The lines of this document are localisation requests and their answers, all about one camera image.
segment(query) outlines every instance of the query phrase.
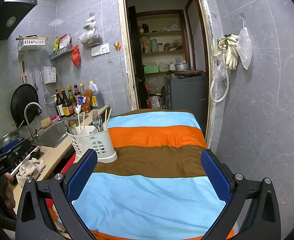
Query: black frying pan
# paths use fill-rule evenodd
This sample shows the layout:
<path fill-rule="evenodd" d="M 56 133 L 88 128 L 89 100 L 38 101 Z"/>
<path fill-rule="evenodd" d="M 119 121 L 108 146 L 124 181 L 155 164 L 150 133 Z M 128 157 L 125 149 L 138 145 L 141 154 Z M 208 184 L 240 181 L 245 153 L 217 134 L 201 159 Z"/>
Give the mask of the black frying pan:
<path fill-rule="evenodd" d="M 10 112 L 17 127 L 25 120 L 25 107 L 31 102 L 39 103 L 36 89 L 30 84 L 20 85 L 15 90 L 10 100 Z M 40 114 L 38 107 L 30 106 L 27 109 L 28 122 L 31 123 L 38 114 Z"/>

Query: light switch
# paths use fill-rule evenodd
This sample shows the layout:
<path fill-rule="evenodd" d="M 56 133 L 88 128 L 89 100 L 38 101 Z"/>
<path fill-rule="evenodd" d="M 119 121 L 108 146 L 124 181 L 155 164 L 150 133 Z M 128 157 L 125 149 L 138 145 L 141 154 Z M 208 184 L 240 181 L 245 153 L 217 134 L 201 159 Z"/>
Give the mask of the light switch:
<path fill-rule="evenodd" d="M 109 43 L 100 45 L 100 54 L 109 53 Z"/>
<path fill-rule="evenodd" d="M 100 46 L 92 47 L 91 48 L 91 55 L 93 57 L 100 55 Z"/>

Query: white hose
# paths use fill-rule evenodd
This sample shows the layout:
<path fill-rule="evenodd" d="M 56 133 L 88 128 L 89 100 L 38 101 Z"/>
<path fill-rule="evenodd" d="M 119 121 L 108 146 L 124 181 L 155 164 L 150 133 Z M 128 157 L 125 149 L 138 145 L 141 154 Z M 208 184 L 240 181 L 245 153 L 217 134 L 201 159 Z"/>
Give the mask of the white hose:
<path fill-rule="evenodd" d="M 228 92 L 228 89 L 229 89 L 229 77 L 228 77 L 228 72 L 227 72 L 227 69 L 226 69 L 226 58 L 225 58 L 225 50 L 226 50 L 226 47 L 225 45 L 223 46 L 223 68 L 225 70 L 225 74 L 226 74 L 226 91 L 224 93 L 224 95 L 222 96 L 222 98 L 218 99 L 218 100 L 215 100 L 213 99 L 213 88 L 214 88 L 214 84 L 215 84 L 215 81 L 213 80 L 211 82 L 211 85 L 210 85 L 210 90 L 209 90 L 209 97 L 210 97 L 210 100 L 213 101 L 214 103 L 219 103 L 221 101 L 224 100 L 224 98 L 226 97 L 227 95 L 227 92 Z"/>

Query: human hand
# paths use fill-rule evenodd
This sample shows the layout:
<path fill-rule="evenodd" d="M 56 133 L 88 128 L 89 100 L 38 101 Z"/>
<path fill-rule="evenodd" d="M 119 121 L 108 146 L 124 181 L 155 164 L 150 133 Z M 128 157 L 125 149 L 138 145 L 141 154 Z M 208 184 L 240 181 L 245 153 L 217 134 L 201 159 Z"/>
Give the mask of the human hand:
<path fill-rule="evenodd" d="M 14 179 L 13 176 L 11 176 L 8 172 L 5 173 L 5 177 L 6 177 L 6 189 L 5 189 L 5 195 L 6 195 L 6 199 L 4 200 L 5 205 L 7 206 L 7 208 L 12 209 L 16 206 L 16 202 L 14 199 L 14 192 L 13 192 L 13 188 L 10 185 L 10 181 L 12 181 Z"/>

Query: green box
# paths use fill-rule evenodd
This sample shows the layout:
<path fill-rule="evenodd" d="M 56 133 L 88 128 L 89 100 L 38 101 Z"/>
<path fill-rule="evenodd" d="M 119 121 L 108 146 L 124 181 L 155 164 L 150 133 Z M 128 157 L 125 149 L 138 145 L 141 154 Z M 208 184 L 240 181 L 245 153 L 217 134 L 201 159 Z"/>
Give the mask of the green box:
<path fill-rule="evenodd" d="M 144 73 L 149 74 L 149 73 L 158 73 L 158 66 L 148 66 L 144 67 Z"/>

